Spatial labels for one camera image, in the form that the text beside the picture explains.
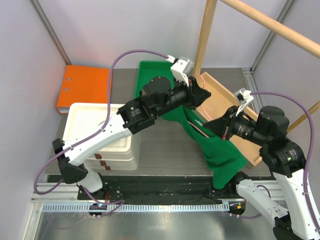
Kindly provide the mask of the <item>pink wire hanger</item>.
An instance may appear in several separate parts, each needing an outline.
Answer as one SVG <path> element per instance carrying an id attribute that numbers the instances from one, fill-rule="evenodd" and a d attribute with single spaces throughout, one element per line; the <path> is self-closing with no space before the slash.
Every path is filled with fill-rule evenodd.
<path id="1" fill-rule="evenodd" d="M 191 110 L 196 110 L 198 107 L 200 107 L 203 110 L 204 114 L 208 117 L 208 119 L 212 120 L 208 112 L 201 106 L 204 101 L 211 96 L 211 93 L 203 87 L 200 87 L 198 85 L 196 77 L 194 76 L 188 77 L 188 83 L 189 86 L 187 87 L 187 90 L 189 100 L 186 104 L 186 107 Z"/>

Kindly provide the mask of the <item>green t shirt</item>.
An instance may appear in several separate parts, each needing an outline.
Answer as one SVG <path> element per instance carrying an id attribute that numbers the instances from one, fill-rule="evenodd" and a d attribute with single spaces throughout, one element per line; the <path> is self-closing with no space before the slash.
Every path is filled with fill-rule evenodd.
<path id="1" fill-rule="evenodd" d="M 161 118 L 179 123 L 186 134 L 198 143 L 208 168 L 213 171 L 212 184 L 216 189 L 224 188 L 247 164 L 247 159 L 235 145 L 204 128 L 204 121 L 193 110 L 180 106 Z"/>

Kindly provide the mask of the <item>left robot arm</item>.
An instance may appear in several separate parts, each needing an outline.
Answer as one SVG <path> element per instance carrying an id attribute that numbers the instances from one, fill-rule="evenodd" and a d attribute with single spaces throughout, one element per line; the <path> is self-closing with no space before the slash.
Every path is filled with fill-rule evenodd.
<path id="1" fill-rule="evenodd" d="M 84 187 L 93 198 L 100 200 L 107 192 L 99 173 L 85 166 L 88 157 L 120 139 L 130 137 L 155 124 L 157 118 L 185 106 L 195 110 L 211 93 L 200 87 L 195 77 L 188 83 L 176 82 L 156 76 L 145 84 L 139 96 L 118 108 L 92 135 L 81 140 L 52 142 L 59 171 L 66 184 Z"/>

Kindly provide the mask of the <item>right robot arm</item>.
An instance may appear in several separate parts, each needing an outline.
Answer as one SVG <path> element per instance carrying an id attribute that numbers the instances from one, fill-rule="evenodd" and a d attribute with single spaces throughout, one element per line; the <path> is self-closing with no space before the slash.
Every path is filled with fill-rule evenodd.
<path id="1" fill-rule="evenodd" d="M 259 155 L 277 180 L 287 207 L 278 205 L 244 173 L 226 184 L 226 193 L 249 201 L 269 222 L 278 240 L 318 240 L 320 231 L 309 212 L 303 192 L 306 158 L 303 150 L 287 137 L 289 119 L 276 106 L 261 108 L 257 120 L 231 106 L 225 114 L 203 126 L 229 140 L 238 136 L 260 146 Z"/>

